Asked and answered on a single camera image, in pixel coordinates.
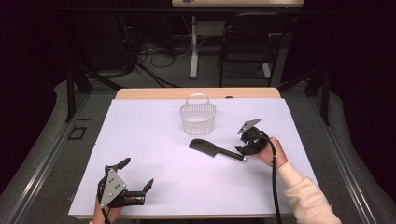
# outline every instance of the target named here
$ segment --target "sleeve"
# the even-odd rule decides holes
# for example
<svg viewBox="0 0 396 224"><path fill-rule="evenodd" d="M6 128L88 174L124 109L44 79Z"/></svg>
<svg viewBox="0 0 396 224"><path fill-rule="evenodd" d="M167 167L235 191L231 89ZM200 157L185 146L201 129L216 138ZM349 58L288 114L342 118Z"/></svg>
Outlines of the sleeve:
<svg viewBox="0 0 396 224"><path fill-rule="evenodd" d="M285 195L297 223L341 223L332 212L326 197L309 177L303 177L288 161L277 169L286 185Z"/></svg>

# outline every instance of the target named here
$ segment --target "cleaver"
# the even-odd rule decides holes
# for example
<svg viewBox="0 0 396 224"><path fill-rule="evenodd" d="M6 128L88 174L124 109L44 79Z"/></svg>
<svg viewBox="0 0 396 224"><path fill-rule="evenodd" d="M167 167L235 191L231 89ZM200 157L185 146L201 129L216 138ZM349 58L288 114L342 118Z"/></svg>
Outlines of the cleaver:
<svg viewBox="0 0 396 224"><path fill-rule="evenodd" d="M198 150L200 152L204 152L205 154L212 156L212 157L214 157L217 153L221 153L223 155L232 157L239 161L247 160L245 156L233 153L233 152L223 149L221 147L217 147L213 143L210 143L204 139L199 139L199 138L192 139L192 141L190 142L189 148Z"/></svg>

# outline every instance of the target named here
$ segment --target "plastic basket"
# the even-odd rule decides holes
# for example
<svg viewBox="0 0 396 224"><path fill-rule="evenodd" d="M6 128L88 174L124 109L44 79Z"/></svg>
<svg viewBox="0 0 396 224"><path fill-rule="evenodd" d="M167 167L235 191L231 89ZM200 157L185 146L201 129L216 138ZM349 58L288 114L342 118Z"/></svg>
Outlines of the plastic basket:
<svg viewBox="0 0 396 224"><path fill-rule="evenodd" d="M202 97L206 98L204 104L191 104L192 98L202 102ZM210 133L215 126L216 107L209 102L209 98L203 93L194 93L186 100L186 104L180 108L183 130L190 134Z"/></svg>

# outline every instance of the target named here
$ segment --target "table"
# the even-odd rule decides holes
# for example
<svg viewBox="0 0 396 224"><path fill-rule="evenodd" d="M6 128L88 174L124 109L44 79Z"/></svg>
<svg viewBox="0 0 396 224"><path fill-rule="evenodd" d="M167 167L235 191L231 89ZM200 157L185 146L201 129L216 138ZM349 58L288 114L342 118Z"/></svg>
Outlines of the table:
<svg viewBox="0 0 396 224"><path fill-rule="evenodd" d="M178 114L196 92L205 93L217 107L215 129L199 136L182 130ZM286 102L275 88L123 89L108 110L69 215L91 218L105 165L130 157L130 164L118 171L127 189L141 190L151 178L154 184L145 205L125 207L121 218L274 216L270 167L257 158L241 162L188 148L193 138L203 138L237 152L233 147L243 143L236 132L244 121L258 117L262 121L256 127L281 139L295 167L318 184ZM281 214L291 214L280 180L277 189Z"/></svg>
<svg viewBox="0 0 396 224"><path fill-rule="evenodd" d="M304 0L194 0L186 3L183 0L172 0L174 7L302 7ZM202 32L202 35L219 35L222 36L222 28L224 22L202 22L205 27L199 29L199 23L195 16L192 16L191 23L191 38L192 38L192 55L190 78L197 78L198 69L198 48L197 36ZM263 68L264 74L269 72L268 65Z"/></svg>

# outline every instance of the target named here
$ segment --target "black chair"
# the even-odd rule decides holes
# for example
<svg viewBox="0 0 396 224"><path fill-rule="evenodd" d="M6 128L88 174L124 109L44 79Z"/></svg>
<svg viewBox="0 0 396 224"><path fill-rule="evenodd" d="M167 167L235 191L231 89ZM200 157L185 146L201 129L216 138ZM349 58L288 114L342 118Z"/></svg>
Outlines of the black chair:
<svg viewBox="0 0 396 224"><path fill-rule="evenodd" d="M223 79L247 79L246 77L224 77L224 62L271 64L271 86L281 40L290 28L290 19L278 13L242 12L231 16L224 25L219 55L219 86Z"/></svg>

